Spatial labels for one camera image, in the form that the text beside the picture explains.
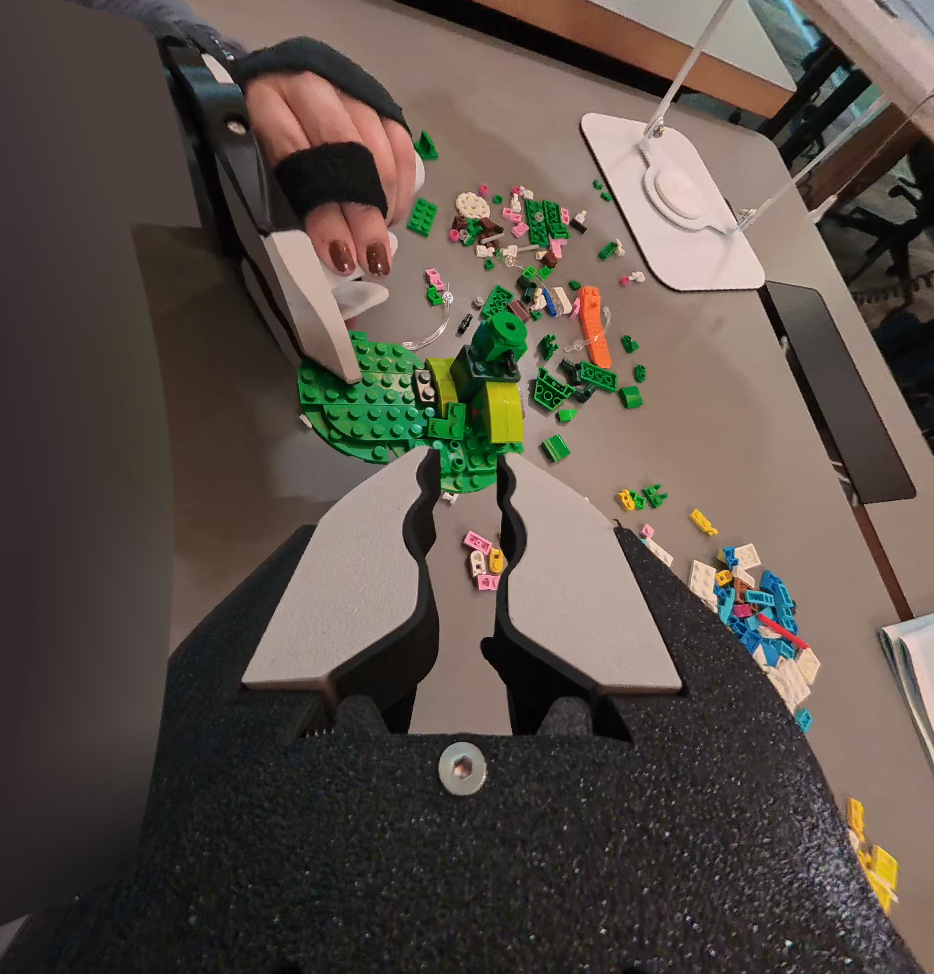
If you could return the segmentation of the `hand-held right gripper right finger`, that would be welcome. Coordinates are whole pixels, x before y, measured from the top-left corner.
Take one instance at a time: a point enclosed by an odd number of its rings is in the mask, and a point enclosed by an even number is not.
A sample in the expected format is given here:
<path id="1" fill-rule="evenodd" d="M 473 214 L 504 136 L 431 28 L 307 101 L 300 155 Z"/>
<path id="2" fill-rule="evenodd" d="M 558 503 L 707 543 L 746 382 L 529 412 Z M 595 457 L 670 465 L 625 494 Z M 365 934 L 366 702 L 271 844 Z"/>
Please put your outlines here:
<path id="1" fill-rule="evenodd" d="M 508 565 L 482 652 L 505 685 L 678 693 L 681 677 L 612 521 L 521 455 L 500 461 L 497 497 Z"/>

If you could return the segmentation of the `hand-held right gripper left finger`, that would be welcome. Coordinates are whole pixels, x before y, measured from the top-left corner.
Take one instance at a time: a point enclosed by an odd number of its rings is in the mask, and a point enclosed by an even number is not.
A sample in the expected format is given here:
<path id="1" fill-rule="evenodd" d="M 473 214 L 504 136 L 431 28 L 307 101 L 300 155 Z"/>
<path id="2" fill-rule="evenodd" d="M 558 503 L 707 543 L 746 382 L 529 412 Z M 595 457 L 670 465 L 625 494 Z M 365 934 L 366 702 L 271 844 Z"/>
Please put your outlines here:
<path id="1" fill-rule="evenodd" d="M 379 469 L 320 519 L 242 676 L 250 690 L 409 697 L 436 663 L 440 458 Z"/>

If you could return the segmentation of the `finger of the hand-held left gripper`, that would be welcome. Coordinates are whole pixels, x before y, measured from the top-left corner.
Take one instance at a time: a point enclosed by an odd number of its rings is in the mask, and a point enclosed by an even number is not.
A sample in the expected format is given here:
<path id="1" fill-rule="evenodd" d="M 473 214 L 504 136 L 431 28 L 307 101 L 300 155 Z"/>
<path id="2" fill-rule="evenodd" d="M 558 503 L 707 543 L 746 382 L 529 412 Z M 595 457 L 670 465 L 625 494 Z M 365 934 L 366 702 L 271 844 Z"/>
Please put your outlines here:
<path id="1" fill-rule="evenodd" d="M 303 356 L 345 383 L 358 383 L 361 369 L 349 332 L 311 239 L 303 231 L 284 230 L 262 237 L 262 243 Z"/>
<path id="2" fill-rule="evenodd" d="M 254 265 L 246 257 L 241 259 L 241 276 L 250 301 L 275 345 L 291 364 L 300 364 L 303 359 L 300 348 L 292 339 L 284 318 L 273 306 L 269 292 L 262 284 Z"/>

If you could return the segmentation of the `green lego base build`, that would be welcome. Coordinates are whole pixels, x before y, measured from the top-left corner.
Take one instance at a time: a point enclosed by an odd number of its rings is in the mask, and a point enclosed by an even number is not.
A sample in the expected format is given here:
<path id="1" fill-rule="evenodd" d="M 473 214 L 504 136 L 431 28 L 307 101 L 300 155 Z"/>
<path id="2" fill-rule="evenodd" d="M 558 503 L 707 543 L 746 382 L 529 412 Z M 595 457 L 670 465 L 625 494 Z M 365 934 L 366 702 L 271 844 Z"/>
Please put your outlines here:
<path id="1" fill-rule="evenodd" d="M 359 378 L 345 381 L 312 359 L 298 369 L 303 418 L 339 453 L 385 465 L 417 447 L 440 455 L 441 487 L 476 493 L 493 485 L 499 459 L 523 451 L 522 319 L 482 319 L 453 358 L 419 359 L 398 344 L 350 335 Z"/>

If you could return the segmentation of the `cluster of pink lego pieces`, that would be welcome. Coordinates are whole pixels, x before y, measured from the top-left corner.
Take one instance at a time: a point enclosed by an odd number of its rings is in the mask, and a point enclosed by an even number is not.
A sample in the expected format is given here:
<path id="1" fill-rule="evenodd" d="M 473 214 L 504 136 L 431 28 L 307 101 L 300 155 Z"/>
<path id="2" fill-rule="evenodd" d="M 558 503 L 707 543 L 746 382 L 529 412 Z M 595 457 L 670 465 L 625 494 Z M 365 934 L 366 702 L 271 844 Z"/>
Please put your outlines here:
<path id="1" fill-rule="evenodd" d="M 469 550 L 468 567 L 478 591 L 498 591 L 508 562 L 503 550 L 474 531 L 468 531 L 462 541 Z"/>

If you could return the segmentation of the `pile of blue white lego pieces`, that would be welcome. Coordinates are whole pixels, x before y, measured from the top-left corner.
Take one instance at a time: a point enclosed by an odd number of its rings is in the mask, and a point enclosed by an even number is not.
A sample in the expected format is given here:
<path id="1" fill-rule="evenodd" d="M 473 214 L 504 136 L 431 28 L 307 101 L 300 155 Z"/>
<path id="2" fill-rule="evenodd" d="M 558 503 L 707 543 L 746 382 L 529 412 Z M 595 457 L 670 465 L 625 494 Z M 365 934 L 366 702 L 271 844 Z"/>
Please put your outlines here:
<path id="1" fill-rule="evenodd" d="M 798 605 L 783 578 L 746 543 L 720 547 L 712 562 L 692 560 L 687 585 L 737 638 L 807 734 L 821 663 L 800 632 Z"/>

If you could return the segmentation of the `pile of green pink lego pieces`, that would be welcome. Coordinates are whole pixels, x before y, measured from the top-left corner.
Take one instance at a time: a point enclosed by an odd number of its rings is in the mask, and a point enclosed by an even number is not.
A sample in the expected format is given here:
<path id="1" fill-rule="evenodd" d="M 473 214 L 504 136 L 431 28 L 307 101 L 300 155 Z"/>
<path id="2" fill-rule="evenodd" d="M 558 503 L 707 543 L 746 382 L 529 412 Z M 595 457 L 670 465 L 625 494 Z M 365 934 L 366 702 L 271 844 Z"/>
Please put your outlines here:
<path id="1" fill-rule="evenodd" d="M 464 337 L 471 324 L 476 323 L 473 336 L 465 343 L 468 344 L 472 341 L 482 319 L 489 318 L 500 310 L 509 310 L 522 319 L 526 326 L 527 348 L 524 357 L 529 346 L 527 329 L 529 323 L 538 323 L 544 317 L 551 320 L 574 317 L 580 326 L 582 337 L 575 342 L 572 350 L 586 354 L 579 320 L 579 291 L 583 286 L 569 283 L 567 286 L 558 287 L 552 277 L 569 238 L 552 239 L 546 249 L 537 248 L 530 243 L 528 225 L 524 222 L 524 200 L 535 198 L 525 187 L 518 186 L 512 189 L 508 200 L 499 194 L 490 194 L 485 184 L 476 191 L 465 192 L 475 192 L 484 197 L 490 206 L 490 216 L 483 220 L 465 220 L 457 213 L 454 202 L 455 214 L 449 227 L 449 240 L 457 242 L 464 248 L 474 248 L 487 272 L 503 266 L 511 270 L 520 270 L 521 273 L 514 287 L 493 286 L 486 297 L 475 302 L 474 310 L 469 311 L 458 324 L 457 335 Z M 585 213 L 573 215 L 566 208 L 561 209 L 562 220 L 568 225 L 569 231 L 584 227 Z M 521 392 L 522 359 L 519 365 Z M 586 360 L 571 362 L 565 368 L 566 378 L 562 381 L 547 372 L 544 366 L 538 367 L 533 380 L 531 395 L 534 403 L 550 414 L 562 417 L 562 408 L 566 403 L 571 400 L 582 400 L 595 392 L 616 393 L 625 406 L 636 406 L 641 403 L 635 389 L 630 388 L 625 391 L 620 389 L 619 379 L 612 368 L 604 369 L 596 366 L 589 356 Z"/>

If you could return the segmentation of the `green lego plate assembly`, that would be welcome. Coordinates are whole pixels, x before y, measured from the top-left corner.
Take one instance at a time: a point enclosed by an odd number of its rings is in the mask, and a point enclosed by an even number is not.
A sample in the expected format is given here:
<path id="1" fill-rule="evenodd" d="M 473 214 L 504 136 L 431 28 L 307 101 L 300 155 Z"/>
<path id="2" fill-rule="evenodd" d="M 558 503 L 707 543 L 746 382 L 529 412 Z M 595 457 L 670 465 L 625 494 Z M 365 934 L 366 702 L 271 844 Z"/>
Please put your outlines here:
<path id="1" fill-rule="evenodd" d="M 524 200 L 524 222 L 528 225 L 530 243 L 546 249 L 552 239 L 568 239 L 568 225 L 562 220 L 561 206 L 550 200 Z"/>

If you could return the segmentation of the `group of yellow lego pieces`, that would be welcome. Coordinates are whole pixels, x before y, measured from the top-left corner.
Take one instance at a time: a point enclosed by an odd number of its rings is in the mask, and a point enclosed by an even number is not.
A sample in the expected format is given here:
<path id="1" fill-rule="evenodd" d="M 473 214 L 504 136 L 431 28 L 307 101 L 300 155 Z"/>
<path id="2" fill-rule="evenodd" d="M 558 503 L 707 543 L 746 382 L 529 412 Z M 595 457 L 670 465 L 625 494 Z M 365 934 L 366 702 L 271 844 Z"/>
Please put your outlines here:
<path id="1" fill-rule="evenodd" d="M 882 910 L 889 916 L 899 901 L 899 863 L 882 846 L 867 843 L 860 801 L 847 797 L 845 810 L 851 848 Z"/>

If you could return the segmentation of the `person's left hand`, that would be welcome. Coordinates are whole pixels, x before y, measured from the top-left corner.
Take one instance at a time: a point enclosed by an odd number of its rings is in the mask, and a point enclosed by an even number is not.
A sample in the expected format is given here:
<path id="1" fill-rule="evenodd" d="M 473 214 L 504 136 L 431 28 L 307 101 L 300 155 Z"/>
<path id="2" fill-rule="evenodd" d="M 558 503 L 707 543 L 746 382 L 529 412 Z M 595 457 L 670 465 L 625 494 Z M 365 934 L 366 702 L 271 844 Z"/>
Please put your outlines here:
<path id="1" fill-rule="evenodd" d="M 319 258 L 335 273 L 388 276 L 388 229 L 409 213 L 419 157 L 402 109 L 354 61 L 314 39 L 237 57 L 267 164 Z"/>

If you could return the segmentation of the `orange brick separator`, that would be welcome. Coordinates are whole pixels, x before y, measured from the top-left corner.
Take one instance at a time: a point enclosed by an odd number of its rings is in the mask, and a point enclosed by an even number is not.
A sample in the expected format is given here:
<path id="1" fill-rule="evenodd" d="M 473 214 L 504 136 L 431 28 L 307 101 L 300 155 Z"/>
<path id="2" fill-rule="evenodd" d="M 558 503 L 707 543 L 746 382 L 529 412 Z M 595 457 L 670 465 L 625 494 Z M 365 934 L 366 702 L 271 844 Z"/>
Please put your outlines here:
<path id="1" fill-rule="evenodd" d="M 596 366 L 610 369 L 612 359 L 606 338 L 607 318 L 598 288 L 583 286 L 579 291 L 579 300 L 579 320 L 586 354 Z"/>

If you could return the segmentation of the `instruction booklet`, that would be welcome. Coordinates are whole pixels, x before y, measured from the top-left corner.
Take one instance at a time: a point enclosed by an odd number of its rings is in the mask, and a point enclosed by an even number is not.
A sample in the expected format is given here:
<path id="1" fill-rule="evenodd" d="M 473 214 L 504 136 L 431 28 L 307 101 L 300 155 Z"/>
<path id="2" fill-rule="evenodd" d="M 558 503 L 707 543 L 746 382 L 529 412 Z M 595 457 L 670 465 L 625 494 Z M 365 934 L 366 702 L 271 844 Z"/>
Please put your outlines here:
<path id="1" fill-rule="evenodd" d="M 934 773 L 934 613 L 882 627 L 878 638 Z"/>

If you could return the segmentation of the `book stand with white base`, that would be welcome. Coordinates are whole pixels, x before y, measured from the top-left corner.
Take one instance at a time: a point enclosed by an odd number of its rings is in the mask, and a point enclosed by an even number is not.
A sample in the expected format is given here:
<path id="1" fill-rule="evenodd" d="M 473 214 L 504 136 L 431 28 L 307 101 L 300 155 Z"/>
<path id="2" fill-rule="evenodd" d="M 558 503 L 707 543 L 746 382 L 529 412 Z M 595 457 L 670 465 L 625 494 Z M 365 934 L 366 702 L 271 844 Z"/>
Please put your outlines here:
<path id="1" fill-rule="evenodd" d="M 733 211 L 666 115 L 734 2 L 720 2 L 648 121 L 588 113 L 580 128 L 600 174 L 655 278 L 678 292 L 756 290 L 763 267 L 745 232 L 888 106 L 934 141 L 934 2 L 815 1 L 800 6 L 879 91 L 877 100 L 766 201 Z"/>

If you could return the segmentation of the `wooden table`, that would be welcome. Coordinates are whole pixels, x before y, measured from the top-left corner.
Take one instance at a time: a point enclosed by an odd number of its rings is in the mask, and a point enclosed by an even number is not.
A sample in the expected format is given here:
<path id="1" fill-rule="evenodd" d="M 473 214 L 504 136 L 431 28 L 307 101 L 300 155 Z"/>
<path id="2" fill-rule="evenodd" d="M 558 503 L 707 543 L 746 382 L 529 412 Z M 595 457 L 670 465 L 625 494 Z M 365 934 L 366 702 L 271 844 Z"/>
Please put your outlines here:
<path id="1" fill-rule="evenodd" d="M 672 80 L 719 1 L 482 1 L 483 7 Z M 795 81 L 748 2 L 733 2 L 684 85 L 771 118 Z"/>

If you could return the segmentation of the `black office chair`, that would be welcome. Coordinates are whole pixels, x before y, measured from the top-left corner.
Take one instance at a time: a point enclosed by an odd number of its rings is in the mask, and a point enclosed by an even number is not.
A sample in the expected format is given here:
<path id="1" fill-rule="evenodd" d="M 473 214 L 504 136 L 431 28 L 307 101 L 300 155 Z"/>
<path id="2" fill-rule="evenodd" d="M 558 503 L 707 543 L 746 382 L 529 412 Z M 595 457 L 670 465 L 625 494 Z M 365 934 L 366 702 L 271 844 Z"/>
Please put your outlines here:
<path id="1" fill-rule="evenodd" d="M 803 199 L 868 322 L 934 312 L 934 141 L 885 100 L 805 178 Z"/>

